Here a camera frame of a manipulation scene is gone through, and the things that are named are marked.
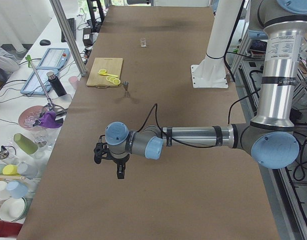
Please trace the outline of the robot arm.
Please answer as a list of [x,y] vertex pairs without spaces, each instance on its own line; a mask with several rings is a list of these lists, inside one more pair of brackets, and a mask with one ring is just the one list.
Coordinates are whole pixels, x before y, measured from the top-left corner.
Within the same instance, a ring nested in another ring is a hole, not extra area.
[[94,149],[94,160],[112,160],[117,177],[125,176],[130,155],[159,159],[162,148],[181,144],[207,149],[228,146],[248,153],[268,169],[295,161],[299,145],[289,119],[300,45],[307,32],[307,0],[253,0],[249,29],[268,37],[256,116],[249,123],[225,127],[160,127],[129,130],[122,122],[106,127]]

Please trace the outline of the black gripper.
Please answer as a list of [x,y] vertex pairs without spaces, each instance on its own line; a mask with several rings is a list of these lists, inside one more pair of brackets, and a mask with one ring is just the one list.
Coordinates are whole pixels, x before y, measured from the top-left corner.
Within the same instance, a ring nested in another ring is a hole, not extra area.
[[113,162],[117,165],[117,178],[122,180],[125,178],[125,169],[126,169],[126,162],[129,160],[130,155],[127,154],[123,158],[113,158]]

